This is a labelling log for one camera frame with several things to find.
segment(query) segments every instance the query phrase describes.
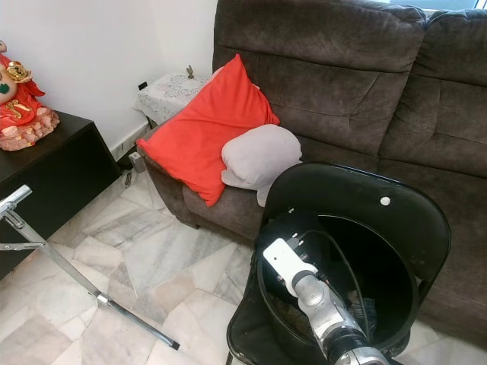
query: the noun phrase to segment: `marble floor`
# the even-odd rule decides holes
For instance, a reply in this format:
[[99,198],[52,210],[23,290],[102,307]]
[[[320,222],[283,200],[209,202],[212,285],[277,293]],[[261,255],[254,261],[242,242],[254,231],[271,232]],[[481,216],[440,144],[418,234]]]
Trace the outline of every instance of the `marble floor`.
[[[123,178],[49,238],[114,300],[181,343],[174,351],[98,306],[33,252],[0,281],[1,365],[223,365],[251,250],[181,224],[146,173]],[[405,365],[487,363],[487,353],[416,322]]]

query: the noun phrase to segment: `sofa backrest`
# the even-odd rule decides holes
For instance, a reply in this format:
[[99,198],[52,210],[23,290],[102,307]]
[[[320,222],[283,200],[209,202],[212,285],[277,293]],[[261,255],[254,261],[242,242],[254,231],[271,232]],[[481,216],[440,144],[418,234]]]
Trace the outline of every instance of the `sofa backrest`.
[[240,53],[283,127],[376,155],[425,22],[360,0],[219,0],[213,69]]
[[431,18],[380,155],[487,178],[487,11]]

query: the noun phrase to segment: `cable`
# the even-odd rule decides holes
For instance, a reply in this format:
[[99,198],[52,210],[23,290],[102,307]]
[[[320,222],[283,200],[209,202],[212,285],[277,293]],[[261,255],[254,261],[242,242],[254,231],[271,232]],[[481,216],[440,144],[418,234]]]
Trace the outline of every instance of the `cable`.
[[371,338],[370,337],[370,329],[368,327],[368,317],[367,317],[367,312],[365,311],[364,298],[362,296],[360,286],[358,285],[357,278],[355,277],[355,273],[353,272],[349,261],[345,257],[345,254],[343,253],[342,249],[340,249],[339,244],[333,239],[333,237],[331,237],[331,235],[329,233],[327,233],[324,230],[308,230],[299,236],[299,240],[302,240],[303,238],[305,238],[309,233],[316,233],[316,234],[321,234],[322,236],[325,236],[335,246],[336,250],[338,251],[338,254],[340,254],[340,256],[342,257],[342,260],[345,263],[345,266],[347,267],[347,269],[350,272],[350,275],[352,276],[352,280],[355,284],[355,288],[357,289],[358,301],[360,302],[360,307],[361,307],[362,313],[364,315],[365,337],[367,338],[367,340],[370,341],[370,338]]

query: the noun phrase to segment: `white dot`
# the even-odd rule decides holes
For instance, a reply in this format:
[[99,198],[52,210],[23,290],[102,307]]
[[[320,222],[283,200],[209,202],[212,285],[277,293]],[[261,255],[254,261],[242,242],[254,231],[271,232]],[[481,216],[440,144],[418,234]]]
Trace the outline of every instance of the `white dot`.
[[390,198],[388,196],[383,196],[380,198],[380,203],[386,207],[390,204]]

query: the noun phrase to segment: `black chair backrest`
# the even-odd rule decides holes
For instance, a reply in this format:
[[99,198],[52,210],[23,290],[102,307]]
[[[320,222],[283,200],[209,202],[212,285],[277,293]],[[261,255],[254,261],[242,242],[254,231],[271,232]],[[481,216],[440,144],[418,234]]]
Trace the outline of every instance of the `black chair backrest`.
[[349,167],[303,163],[286,170],[272,185],[263,223],[289,208],[345,217],[371,228],[422,281],[420,301],[450,251],[447,219],[428,196],[396,180]]

